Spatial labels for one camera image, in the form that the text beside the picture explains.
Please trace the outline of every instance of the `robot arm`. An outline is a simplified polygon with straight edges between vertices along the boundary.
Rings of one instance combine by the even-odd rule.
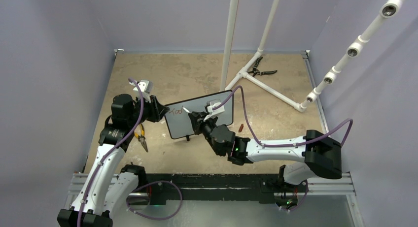
[[[168,107],[161,105],[155,96],[149,95],[152,83],[142,80],[138,82],[138,85],[144,98],[140,123],[145,120],[160,121],[168,112]],[[132,190],[146,182],[141,180],[144,175],[140,174],[145,171],[140,170],[140,166],[127,165],[121,170],[118,182],[109,190],[113,174],[134,137],[133,133],[101,163],[102,158],[133,129],[139,118],[140,106],[140,100],[138,98],[132,99],[129,94],[121,94],[113,98],[112,114],[106,119],[100,133],[99,147],[91,169],[92,172],[89,173],[81,192],[71,204],[70,209],[61,209],[58,215],[60,226],[76,226],[77,215],[82,203],[84,203],[82,226],[111,226],[113,210],[122,205]],[[84,192],[88,189],[88,185],[90,185],[89,192],[84,198]]]
[[[311,177],[340,179],[341,144],[327,137],[320,141],[296,146],[323,135],[316,130],[308,130],[306,135],[284,140],[263,140],[262,145],[254,139],[238,137],[225,125],[216,125],[218,115],[213,107],[218,103],[209,103],[206,112],[188,112],[193,131],[196,135],[203,134],[213,151],[219,156],[228,156],[228,161],[244,165],[267,160],[295,161],[285,165],[281,175],[284,182],[298,185]],[[293,144],[288,147],[265,147],[264,145]]]

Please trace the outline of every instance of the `pliers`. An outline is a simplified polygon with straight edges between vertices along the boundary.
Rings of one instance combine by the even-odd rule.
[[[254,66],[252,67],[252,71],[248,71],[248,73],[252,73],[252,76],[255,77],[256,75],[271,75],[271,74],[275,74],[277,73],[277,70],[273,70],[273,71],[264,71],[264,72],[260,72],[257,67],[260,64],[260,61],[263,59],[263,57],[258,58],[255,61]]]
[[[138,141],[141,143],[142,147],[144,148],[144,150],[146,152],[148,152],[148,146],[146,145],[146,141],[145,141],[145,130],[143,128],[142,124],[139,124],[139,126],[141,127],[141,135],[137,134],[136,132],[134,133],[134,136],[138,139]]]

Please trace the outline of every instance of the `purple wall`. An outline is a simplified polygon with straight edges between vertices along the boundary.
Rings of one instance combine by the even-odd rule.
[[[113,49],[88,0],[0,0],[0,219],[57,226]]]
[[[340,0],[310,52],[316,82],[387,0]],[[343,148],[366,226],[416,226],[418,0],[371,37],[320,96],[330,128],[354,118]],[[343,132],[336,137],[341,139]]]
[[[114,48],[223,51],[230,0],[90,0]],[[310,49],[338,0],[280,0],[268,51]],[[233,50],[255,51],[273,0],[240,0]]]

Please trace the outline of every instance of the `beige floor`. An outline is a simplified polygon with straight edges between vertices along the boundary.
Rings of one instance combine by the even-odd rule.
[[[233,54],[230,59],[227,82],[230,82],[252,54]],[[110,115],[114,96],[128,93],[134,96],[128,77],[147,79],[154,83],[152,94],[162,104],[215,93],[219,90],[222,54],[118,54],[98,123],[90,148],[85,172],[89,172],[97,151],[99,133],[105,118]],[[312,90],[301,55],[265,55],[261,71],[278,70],[274,75],[257,76],[259,80],[283,93],[292,100],[301,102]],[[245,79],[242,85],[247,102],[250,123],[260,139],[285,139],[304,135],[307,129],[321,131],[316,105],[304,113],[277,99]],[[234,101],[234,123],[230,130],[238,132],[245,124],[242,99],[238,93]],[[203,136],[172,140],[165,121],[145,122],[146,141],[149,153],[134,139],[122,159],[117,172],[125,164],[133,162],[145,167],[148,173],[277,173],[286,161],[265,161],[238,166],[226,157],[216,156]],[[238,136],[251,137],[244,126]]]

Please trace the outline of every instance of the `marker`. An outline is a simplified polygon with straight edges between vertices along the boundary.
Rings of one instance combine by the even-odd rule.
[[[186,111],[187,113],[190,113],[190,111],[188,109],[186,109],[186,107],[182,106],[181,107],[184,111]]]

